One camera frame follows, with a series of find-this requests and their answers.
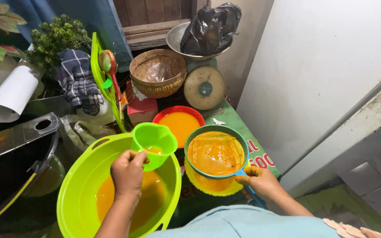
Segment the blue strainer handle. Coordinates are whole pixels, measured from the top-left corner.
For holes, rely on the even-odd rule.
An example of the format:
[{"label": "blue strainer handle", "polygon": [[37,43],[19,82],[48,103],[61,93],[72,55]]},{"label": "blue strainer handle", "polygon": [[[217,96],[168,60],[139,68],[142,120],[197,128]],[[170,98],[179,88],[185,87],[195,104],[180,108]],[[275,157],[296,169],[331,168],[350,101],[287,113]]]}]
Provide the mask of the blue strainer handle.
[{"label": "blue strainer handle", "polygon": [[[248,176],[242,169],[237,171],[235,175]],[[249,194],[251,194],[251,196],[254,198],[254,200],[257,201],[257,203],[260,205],[260,207],[268,210],[267,205],[265,204],[265,201],[262,200],[258,195],[256,195],[251,187],[249,187],[248,185],[244,185],[244,187],[249,192]]]}]

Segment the blue shirt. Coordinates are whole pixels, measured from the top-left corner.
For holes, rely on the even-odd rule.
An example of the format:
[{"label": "blue shirt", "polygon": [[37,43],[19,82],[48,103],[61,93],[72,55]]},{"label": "blue shirt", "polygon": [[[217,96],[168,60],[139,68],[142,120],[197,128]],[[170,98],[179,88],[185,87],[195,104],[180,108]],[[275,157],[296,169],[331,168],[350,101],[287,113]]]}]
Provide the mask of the blue shirt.
[{"label": "blue shirt", "polygon": [[199,215],[181,228],[153,232],[146,238],[339,238],[322,219],[279,216],[250,205],[223,206]]}]

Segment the lime green basin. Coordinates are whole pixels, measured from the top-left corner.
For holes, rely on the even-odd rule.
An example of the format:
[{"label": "lime green basin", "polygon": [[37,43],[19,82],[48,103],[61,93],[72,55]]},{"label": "lime green basin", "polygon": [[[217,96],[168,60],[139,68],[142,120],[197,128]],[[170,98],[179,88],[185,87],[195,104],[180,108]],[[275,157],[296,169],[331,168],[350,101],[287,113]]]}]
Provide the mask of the lime green basin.
[{"label": "lime green basin", "polygon": [[[65,238],[93,237],[101,223],[98,219],[95,195],[110,175],[110,165],[132,145],[132,134],[107,136],[94,142],[68,171],[57,201],[57,219]],[[165,230],[179,200],[182,176],[174,154],[156,169],[166,185],[166,199],[157,213],[142,227],[129,234],[141,237]]]}]

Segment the green table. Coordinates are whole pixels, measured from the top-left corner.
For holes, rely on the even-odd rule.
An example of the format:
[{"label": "green table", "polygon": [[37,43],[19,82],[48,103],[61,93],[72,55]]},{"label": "green table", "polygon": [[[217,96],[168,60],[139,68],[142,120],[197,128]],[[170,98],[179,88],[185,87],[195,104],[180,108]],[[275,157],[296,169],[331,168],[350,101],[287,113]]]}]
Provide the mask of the green table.
[{"label": "green table", "polygon": [[[226,125],[239,132],[248,142],[249,145],[249,162],[251,165],[268,168],[280,180],[280,172],[262,149],[257,139],[252,135],[245,123],[238,116],[233,107],[224,99],[220,105],[224,108],[224,113],[204,117],[206,125],[215,124],[212,118],[225,122]],[[183,166],[184,153],[183,149],[178,149],[175,153],[180,165]],[[182,178],[182,191],[180,192],[179,202],[172,219],[168,225],[168,229],[181,227],[186,225],[198,215],[218,206],[232,204],[246,204],[247,199],[241,193],[235,193],[227,197],[215,197],[205,194],[198,190],[188,179],[185,174]]]}]

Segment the checkered towel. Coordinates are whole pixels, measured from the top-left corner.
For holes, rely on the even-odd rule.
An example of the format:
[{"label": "checkered towel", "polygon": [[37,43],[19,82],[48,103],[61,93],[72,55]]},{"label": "checkered towel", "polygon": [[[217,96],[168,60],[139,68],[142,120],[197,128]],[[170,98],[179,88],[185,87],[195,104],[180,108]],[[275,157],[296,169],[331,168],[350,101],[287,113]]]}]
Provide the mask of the checkered towel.
[{"label": "checkered towel", "polygon": [[57,67],[57,81],[61,85],[64,98],[83,112],[96,116],[99,104],[107,100],[95,84],[91,70],[90,56],[80,50],[63,50],[57,55],[61,66]]}]

